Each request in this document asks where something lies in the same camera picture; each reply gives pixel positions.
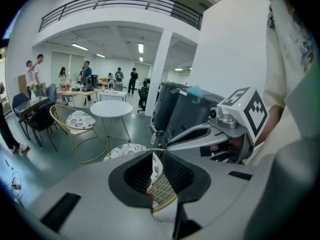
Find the table leg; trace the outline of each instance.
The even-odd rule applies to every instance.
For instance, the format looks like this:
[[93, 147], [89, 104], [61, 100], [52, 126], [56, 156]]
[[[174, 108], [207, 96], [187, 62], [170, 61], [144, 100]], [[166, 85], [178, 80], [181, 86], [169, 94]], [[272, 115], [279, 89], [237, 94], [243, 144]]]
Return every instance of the table leg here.
[[103, 124], [103, 129], [104, 129], [104, 132], [105, 132], [105, 141], [106, 141], [106, 152], [109, 154], [109, 143], [108, 143], [108, 133], [107, 133], [107, 130], [106, 130], [106, 126], [105, 126], [105, 122], [104, 122], [104, 119], [103, 117], [101, 117], [101, 121], [102, 121], [102, 124]]
[[124, 129], [125, 129], [125, 132], [126, 132], [126, 135], [128, 135], [128, 141], [129, 141], [129, 143], [131, 142], [131, 138], [130, 138], [130, 136], [129, 136], [129, 133], [128, 133], [128, 130], [127, 130], [127, 127], [126, 127], [126, 124], [125, 124], [125, 121], [124, 121], [124, 119], [123, 119], [123, 117], [121, 116], [121, 120], [122, 120], [122, 123], [123, 123], [123, 126], [124, 126]]

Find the white shirt sleeve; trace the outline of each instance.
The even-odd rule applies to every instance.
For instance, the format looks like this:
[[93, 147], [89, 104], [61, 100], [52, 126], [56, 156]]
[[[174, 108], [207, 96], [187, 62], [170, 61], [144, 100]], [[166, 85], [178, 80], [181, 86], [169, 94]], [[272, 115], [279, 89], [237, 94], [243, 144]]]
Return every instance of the white shirt sleeve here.
[[263, 99], [267, 107], [284, 108], [287, 96], [287, 80], [277, 33], [266, 28], [266, 78]]

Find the floor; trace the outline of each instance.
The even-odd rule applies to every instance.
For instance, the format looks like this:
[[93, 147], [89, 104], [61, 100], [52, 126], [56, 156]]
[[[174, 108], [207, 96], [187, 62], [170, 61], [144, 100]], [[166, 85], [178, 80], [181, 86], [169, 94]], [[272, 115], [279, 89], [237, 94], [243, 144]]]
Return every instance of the floor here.
[[[78, 109], [91, 114], [90, 110], [83, 106], [83, 97], [76, 97], [74, 101], [75, 105], [79, 106]], [[150, 117], [145, 116], [143, 112], [137, 114], [139, 102], [138, 92], [135, 91], [133, 95], [128, 94], [127, 102], [133, 105], [133, 111], [123, 117], [131, 137], [131, 142], [150, 148], [150, 139], [153, 134], [149, 127]], [[80, 159], [83, 160], [94, 158], [98, 154], [101, 154], [106, 148], [104, 139], [105, 132], [101, 123], [101, 118], [93, 117], [96, 119], [94, 128], [100, 138], [90, 139], [80, 146]], [[24, 155], [19, 153], [12, 154], [0, 137], [0, 179], [2, 183], [6, 185], [6, 188], [13, 198], [23, 193], [21, 202], [25, 207], [28, 207], [28, 205], [44, 190], [59, 182], [81, 166], [85, 166], [78, 162], [78, 158], [72, 146], [71, 137], [66, 135], [60, 128], [55, 129], [52, 127], [53, 133], [51, 133], [51, 137], [58, 149], [58, 152], [56, 152], [45, 131], [38, 134], [39, 139], [42, 142], [42, 147], [39, 147], [32, 134], [30, 134], [31, 140], [27, 140], [14, 115], [9, 116], [7, 122], [17, 141], [28, 144], [30, 150]], [[104, 122], [106, 127], [108, 127], [110, 120], [106, 119]], [[90, 134], [92, 133], [84, 133], [82, 138], [86, 138]], [[122, 137], [126, 136], [125, 129], [123, 128], [120, 119], [114, 119], [112, 121], [109, 134]], [[124, 143], [125, 142], [122, 140], [110, 138], [109, 150]], [[92, 163], [102, 161], [105, 155]], [[21, 179], [21, 192], [19, 190], [13, 190], [11, 192], [10, 183], [12, 177], [17, 177], [17, 180], [19, 178]]]

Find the gray panel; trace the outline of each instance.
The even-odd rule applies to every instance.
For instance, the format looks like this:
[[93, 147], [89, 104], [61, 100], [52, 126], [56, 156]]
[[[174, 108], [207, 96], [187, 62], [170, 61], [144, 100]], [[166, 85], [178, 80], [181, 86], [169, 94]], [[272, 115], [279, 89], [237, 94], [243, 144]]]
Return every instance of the gray panel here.
[[44, 192], [29, 210], [40, 219], [65, 193], [75, 193], [81, 199], [62, 225], [60, 235], [84, 240], [104, 239], [106, 236], [110, 239], [141, 240], [148, 239], [152, 232], [154, 239], [165, 239], [165, 233], [150, 209], [124, 205], [108, 185], [112, 170], [143, 153], [83, 166]]

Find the black opening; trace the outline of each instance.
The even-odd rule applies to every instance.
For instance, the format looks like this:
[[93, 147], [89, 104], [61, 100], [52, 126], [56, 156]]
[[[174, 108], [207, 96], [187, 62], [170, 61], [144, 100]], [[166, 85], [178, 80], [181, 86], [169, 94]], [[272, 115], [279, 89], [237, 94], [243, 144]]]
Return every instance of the black opening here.
[[182, 138], [179, 138], [176, 141], [171, 142], [167, 147], [172, 146], [174, 144], [187, 142], [190, 140], [196, 140], [199, 138], [203, 138], [203, 137], [209, 135], [210, 133], [211, 133], [211, 129], [209, 129], [209, 128], [195, 129], [195, 130], [189, 132], [188, 134], [186, 134], [185, 136], [183, 136]]
[[70, 215], [81, 196], [74, 193], [66, 193], [61, 199], [47, 212], [41, 222], [54, 232], [58, 232]]

